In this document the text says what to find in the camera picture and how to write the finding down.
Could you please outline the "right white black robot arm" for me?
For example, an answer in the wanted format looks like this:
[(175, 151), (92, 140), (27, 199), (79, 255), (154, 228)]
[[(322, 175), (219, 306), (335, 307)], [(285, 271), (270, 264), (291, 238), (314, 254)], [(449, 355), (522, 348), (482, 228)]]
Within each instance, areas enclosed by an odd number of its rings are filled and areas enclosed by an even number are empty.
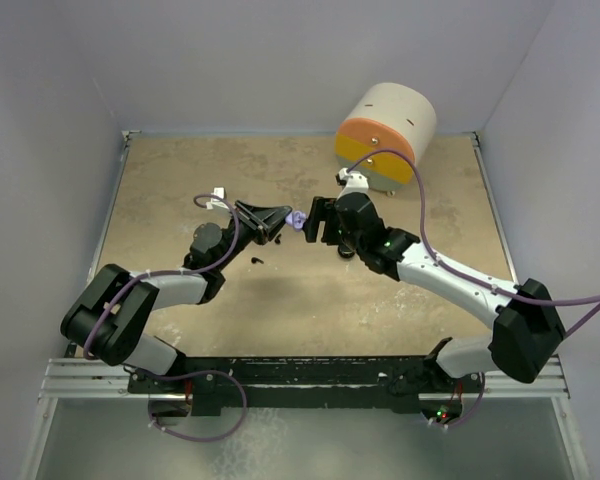
[(436, 391), (492, 371), (530, 384), (565, 338), (544, 284), (490, 278), (428, 252), (421, 238), (385, 225), (364, 193), (315, 197), (303, 231), (307, 242), (346, 246), (369, 270), (432, 292), (489, 328), (486, 336), (444, 339), (428, 355), (424, 376)]

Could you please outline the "round cream drawer cabinet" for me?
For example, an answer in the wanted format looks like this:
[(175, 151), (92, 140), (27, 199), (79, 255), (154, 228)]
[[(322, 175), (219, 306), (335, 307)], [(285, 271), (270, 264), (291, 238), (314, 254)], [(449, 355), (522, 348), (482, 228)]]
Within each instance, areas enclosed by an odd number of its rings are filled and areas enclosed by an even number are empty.
[(335, 156), (341, 166), (349, 167), (369, 155), (357, 169), (372, 189), (395, 192), (410, 182), (413, 173), (389, 151), (397, 150), (416, 163), (436, 128), (436, 112), (423, 94), (401, 84), (379, 83), (367, 90), (339, 126)]

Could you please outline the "black earbud charging case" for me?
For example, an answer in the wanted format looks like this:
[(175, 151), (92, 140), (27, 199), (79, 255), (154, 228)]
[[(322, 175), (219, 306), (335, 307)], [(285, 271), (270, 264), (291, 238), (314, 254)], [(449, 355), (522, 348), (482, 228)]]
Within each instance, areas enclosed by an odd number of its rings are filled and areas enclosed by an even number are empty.
[(341, 244), (337, 247), (337, 253), (342, 259), (345, 260), (350, 260), (356, 255), (356, 253), (353, 250), (351, 250), (344, 244)]

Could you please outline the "purple earbud charging case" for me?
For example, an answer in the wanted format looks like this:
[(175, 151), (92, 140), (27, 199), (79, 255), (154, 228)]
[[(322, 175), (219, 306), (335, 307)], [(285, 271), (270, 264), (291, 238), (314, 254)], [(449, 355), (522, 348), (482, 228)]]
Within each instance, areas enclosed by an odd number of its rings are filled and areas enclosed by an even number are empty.
[(285, 217), (286, 224), (296, 232), (303, 230), (306, 220), (307, 214), (299, 210), (293, 210)]

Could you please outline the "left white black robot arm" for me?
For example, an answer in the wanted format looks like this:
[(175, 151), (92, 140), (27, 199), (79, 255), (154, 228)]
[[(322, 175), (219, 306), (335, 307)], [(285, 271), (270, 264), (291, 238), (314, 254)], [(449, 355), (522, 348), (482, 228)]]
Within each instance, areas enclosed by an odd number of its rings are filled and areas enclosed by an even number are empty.
[(274, 240), (292, 214), (289, 206), (231, 205), (217, 195), (207, 207), (226, 211), (229, 222), (224, 227), (213, 222), (198, 226), (181, 268), (130, 272), (105, 265), (64, 316), (61, 334), (89, 358), (150, 372), (151, 381), (164, 392), (181, 388), (186, 378), (184, 365), (177, 361), (181, 353), (144, 332), (151, 313), (210, 302), (225, 283), (226, 266), (249, 244)]

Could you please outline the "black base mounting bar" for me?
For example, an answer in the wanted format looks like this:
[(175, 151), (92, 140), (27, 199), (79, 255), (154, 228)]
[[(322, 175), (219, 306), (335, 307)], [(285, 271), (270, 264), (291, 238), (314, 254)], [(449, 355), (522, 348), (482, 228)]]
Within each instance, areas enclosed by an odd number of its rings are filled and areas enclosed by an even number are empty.
[(125, 366), (137, 394), (185, 397), (193, 416), (228, 408), (359, 409), (417, 413), (428, 395), (457, 402), (457, 389), (480, 389), (480, 375), (455, 378), (427, 355), (191, 357), (167, 375)]

